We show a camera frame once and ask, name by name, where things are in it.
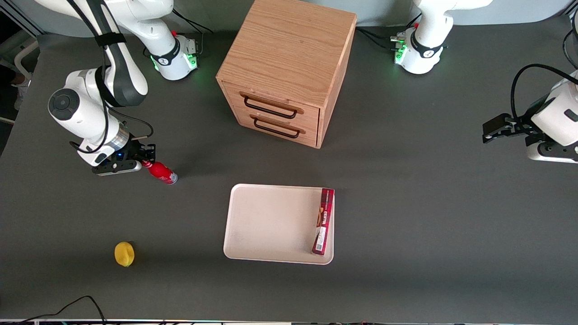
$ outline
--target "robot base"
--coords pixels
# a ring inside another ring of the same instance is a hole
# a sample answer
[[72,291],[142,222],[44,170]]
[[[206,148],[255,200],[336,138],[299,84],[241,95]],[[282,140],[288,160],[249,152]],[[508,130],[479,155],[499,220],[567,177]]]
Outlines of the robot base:
[[392,42],[396,42],[395,47],[397,51],[395,52],[394,63],[401,65],[408,72],[415,75],[422,75],[429,72],[436,63],[439,62],[439,56],[442,53],[443,47],[441,47],[436,53],[431,51],[432,55],[430,57],[424,58],[420,55],[411,42],[408,41],[409,37],[416,29],[409,28],[404,32],[397,33],[397,36],[391,38]]
[[198,67],[195,40],[188,39],[183,35],[177,35],[175,39],[179,42],[180,49],[170,63],[164,65],[164,62],[158,62],[151,56],[154,68],[167,80],[180,80]]

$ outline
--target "red box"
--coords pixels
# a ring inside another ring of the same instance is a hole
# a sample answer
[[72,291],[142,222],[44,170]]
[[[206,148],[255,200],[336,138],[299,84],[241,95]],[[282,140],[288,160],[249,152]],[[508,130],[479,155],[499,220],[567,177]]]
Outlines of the red box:
[[329,218],[331,218],[331,210],[333,209],[334,192],[332,189],[321,190],[321,206],[319,207],[319,214],[317,216],[317,232],[315,241],[313,242],[313,254],[325,255],[327,235],[329,234]]

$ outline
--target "green indicator light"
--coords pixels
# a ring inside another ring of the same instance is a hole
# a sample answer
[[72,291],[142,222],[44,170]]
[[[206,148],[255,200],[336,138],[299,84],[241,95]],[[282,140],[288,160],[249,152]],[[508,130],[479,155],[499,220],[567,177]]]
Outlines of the green indicator light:
[[407,49],[407,46],[404,44],[400,49],[397,50],[397,53],[395,55],[395,63],[396,64],[401,64],[401,61],[403,60],[403,56],[405,55],[406,49]]
[[192,54],[184,54],[185,59],[187,60],[187,64],[188,67],[191,68],[191,70],[194,70],[197,68],[197,58],[196,56],[192,55]]
[[158,71],[158,66],[157,66],[157,63],[154,61],[153,56],[150,56],[150,60],[151,60],[151,61],[153,62],[153,64],[154,64],[154,69],[155,69],[156,71]]

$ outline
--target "red bottle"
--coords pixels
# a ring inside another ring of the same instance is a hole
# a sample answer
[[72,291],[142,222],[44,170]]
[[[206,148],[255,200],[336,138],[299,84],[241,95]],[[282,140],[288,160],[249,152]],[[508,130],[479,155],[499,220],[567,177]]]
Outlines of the red bottle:
[[171,171],[167,166],[161,164],[158,161],[151,163],[150,161],[143,160],[142,165],[148,168],[151,175],[165,182],[166,184],[173,185],[179,180],[179,177],[175,172]]

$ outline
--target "white wall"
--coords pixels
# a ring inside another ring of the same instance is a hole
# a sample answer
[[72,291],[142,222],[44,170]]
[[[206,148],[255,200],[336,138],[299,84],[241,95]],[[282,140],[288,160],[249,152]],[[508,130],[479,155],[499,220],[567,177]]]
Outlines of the white wall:
[[[45,31],[70,36],[90,36],[84,24],[72,17],[54,13],[34,0],[12,0],[32,21]],[[401,25],[419,11],[412,11],[412,0],[304,0],[355,12],[359,25]],[[529,23],[549,18],[564,10],[572,0],[494,0],[485,8],[455,10],[457,25]],[[253,0],[175,0],[175,8],[184,16],[216,31],[237,30]],[[175,15],[164,17],[169,28],[178,32],[194,31]]]

